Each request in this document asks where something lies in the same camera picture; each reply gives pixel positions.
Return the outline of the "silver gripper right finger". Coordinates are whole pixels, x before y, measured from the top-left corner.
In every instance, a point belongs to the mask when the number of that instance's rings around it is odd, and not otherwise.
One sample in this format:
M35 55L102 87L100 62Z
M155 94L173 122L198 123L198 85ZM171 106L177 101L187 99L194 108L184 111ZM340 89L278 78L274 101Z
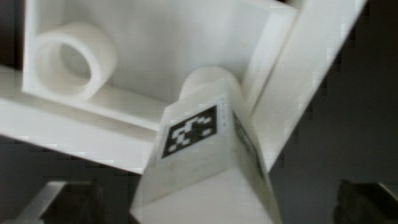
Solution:
M335 224L398 224L398 183L342 181Z

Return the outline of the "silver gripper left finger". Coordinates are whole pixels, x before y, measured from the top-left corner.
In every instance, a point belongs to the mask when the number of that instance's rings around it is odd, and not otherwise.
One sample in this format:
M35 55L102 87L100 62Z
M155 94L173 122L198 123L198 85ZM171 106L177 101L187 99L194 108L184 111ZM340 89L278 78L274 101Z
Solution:
M99 181L51 181L11 224L109 224Z

